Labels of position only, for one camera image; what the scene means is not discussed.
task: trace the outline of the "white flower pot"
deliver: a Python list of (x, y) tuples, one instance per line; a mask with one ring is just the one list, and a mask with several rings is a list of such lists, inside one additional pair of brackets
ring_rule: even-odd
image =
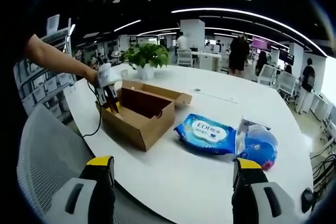
[(145, 65), (144, 68), (137, 66), (136, 69), (138, 71), (139, 77), (143, 80), (149, 80), (154, 77), (155, 68), (153, 68), (148, 63)]

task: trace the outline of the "white table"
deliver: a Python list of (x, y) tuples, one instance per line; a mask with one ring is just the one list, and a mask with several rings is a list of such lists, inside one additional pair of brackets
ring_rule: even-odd
[(219, 72), (221, 67), (222, 55), (211, 52), (192, 52), (192, 55), (199, 57), (199, 68), (204, 70)]
[[(137, 75), (128, 65), (129, 79)], [(199, 156), (186, 150), (177, 140), (174, 127), (190, 113), (237, 128), (242, 116), (271, 127), (279, 142), (278, 158), (266, 172), (270, 182), (277, 182), (294, 200), (301, 212), (301, 193), (313, 187), (309, 148), (289, 108), (276, 90), (251, 81), (195, 68), (179, 66), (157, 70), (146, 83), (185, 92), (193, 96), (191, 105), (176, 110), (174, 125), (146, 153), (111, 139), (101, 127), (85, 140), (95, 156), (113, 155), (115, 177), (133, 197), (179, 224), (233, 222), (233, 163), (231, 157)], [(85, 80), (65, 90), (73, 119), (82, 135), (96, 130), (99, 113), (95, 96)]]

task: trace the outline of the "cardboard box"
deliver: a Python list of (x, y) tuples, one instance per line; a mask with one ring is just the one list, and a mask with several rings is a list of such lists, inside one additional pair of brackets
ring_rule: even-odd
[(174, 104), (190, 104), (192, 99), (185, 93), (132, 81), (123, 81), (117, 93), (122, 118), (108, 108), (102, 108), (101, 117), (108, 127), (145, 152), (173, 125)]

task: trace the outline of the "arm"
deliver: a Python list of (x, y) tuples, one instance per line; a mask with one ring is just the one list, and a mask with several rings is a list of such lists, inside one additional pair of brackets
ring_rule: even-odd
[(33, 35), (25, 46), (25, 55), (36, 65), (55, 72), (64, 72), (83, 76), (94, 83), (97, 72), (79, 60), (64, 54), (55, 47), (44, 43)]

